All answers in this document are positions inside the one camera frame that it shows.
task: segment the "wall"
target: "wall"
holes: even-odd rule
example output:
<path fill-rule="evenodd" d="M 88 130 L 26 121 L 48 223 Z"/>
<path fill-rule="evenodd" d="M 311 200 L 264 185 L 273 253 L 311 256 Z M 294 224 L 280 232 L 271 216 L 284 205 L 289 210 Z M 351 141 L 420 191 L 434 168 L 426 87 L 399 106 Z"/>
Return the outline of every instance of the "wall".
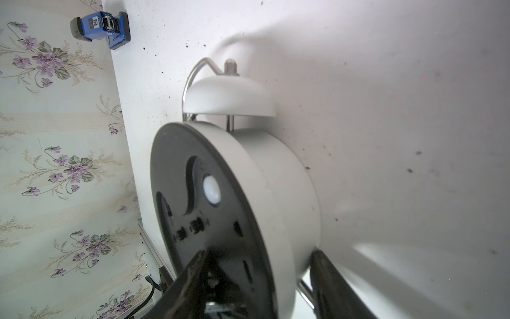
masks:
<path fill-rule="evenodd" d="M 310 168 L 321 248 L 374 312 L 508 318 L 509 1 L 105 8 L 126 9 L 136 30 L 113 61 L 144 227 L 160 252 L 147 141 L 181 120 L 200 58 L 233 58 L 277 104 L 275 118 L 239 116 L 236 128 L 264 129 Z"/>
<path fill-rule="evenodd" d="M 0 313 L 115 318 L 144 300 L 138 200 L 96 1 L 0 4 Z"/>

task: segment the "floral wallpaper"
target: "floral wallpaper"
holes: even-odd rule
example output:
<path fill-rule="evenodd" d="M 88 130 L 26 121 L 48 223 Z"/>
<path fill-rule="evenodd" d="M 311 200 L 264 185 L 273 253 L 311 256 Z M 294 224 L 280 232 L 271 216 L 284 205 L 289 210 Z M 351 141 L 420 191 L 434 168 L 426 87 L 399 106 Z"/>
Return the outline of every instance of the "floral wallpaper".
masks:
<path fill-rule="evenodd" d="M 2 319 L 120 318 L 151 289 L 111 53 L 69 30 L 102 6 L 61 7 L 2 4 Z"/>

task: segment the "metal handle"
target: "metal handle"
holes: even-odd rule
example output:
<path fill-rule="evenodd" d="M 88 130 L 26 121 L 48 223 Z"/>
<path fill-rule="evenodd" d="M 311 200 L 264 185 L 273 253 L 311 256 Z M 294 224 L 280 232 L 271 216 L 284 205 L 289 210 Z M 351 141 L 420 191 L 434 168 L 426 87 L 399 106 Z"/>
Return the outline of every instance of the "metal handle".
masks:
<path fill-rule="evenodd" d="M 206 65 L 208 65 L 217 76 L 223 74 L 223 71 L 218 67 L 218 65 L 216 65 L 216 63 L 214 63 L 214 61 L 211 58 L 203 58 L 197 64 L 195 64 L 195 66 L 190 72 L 190 75 L 188 76 L 188 79 L 186 80 L 186 84 L 184 85 L 183 101 L 181 105 L 181 109 L 183 112 L 183 122 L 186 122 L 187 120 L 189 120 L 189 118 L 196 117 L 196 114 L 184 113 L 184 100 L 186 99 L 186 92 L 188 92 L 189 87 L 191 86 L 191 84 L 193 84 L 193 80 L 195 80 L 195 76 Z"/>
<path fill-rule="evenodd" d="M 301 297 L 303 297 L 303 299 L 307 302 L 310 308 L 312 310 L 315 310 L 314 295 L 310 287 L 308 287 L 308 285 L 303 280 L 298 281 L 297 291 L 299 292 Z"/>

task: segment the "white button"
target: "white button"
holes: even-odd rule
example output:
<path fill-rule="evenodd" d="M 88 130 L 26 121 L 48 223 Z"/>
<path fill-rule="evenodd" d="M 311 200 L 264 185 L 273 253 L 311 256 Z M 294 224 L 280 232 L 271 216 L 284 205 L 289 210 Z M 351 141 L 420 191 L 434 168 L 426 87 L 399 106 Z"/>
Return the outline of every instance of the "white button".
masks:
<path fill-rule="evenodd" d="M 212 175 L 207 175 L 203 179 L 203 193 L 212 205 L 218 205 L 221 201 L 221 192 L 218 182 Z"/>

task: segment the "black cable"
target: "black cable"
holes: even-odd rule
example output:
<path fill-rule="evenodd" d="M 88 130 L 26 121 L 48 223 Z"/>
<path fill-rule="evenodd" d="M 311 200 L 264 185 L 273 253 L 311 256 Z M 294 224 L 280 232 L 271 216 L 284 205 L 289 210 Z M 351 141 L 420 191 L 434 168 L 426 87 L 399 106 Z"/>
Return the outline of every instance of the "black cable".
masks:
<path fill-rule="evenodd" d="M 151 284 L 152 290 L 150 291 L 149 296 L 145 299 L 145 301 L 142 302 L 138 307 L 136 307 L 133 311 L 131 311 L 126 316 L 127 319 L 134 319 L 135 318 L 134 317 L 135 313 L 137 313 L 140 309 L 142 309 L 149 302 L 149 300 L 152 298 L 152 295 L 154 295 L 154 290 L 155 290 L 156 286 L 159 286 L 158 284 L 156 284 L 154 282 L 154 280 L 152 280 L 152 278 L 150 276 L 146 276 L 145 280 L 148 281 Z"/>
<path fill-rule="evenodd" d="M 161 286 L 155 283 L 150 276 L 145 277 L 145 280 L 148 281 L 154 288 L 161 291 Z"/>

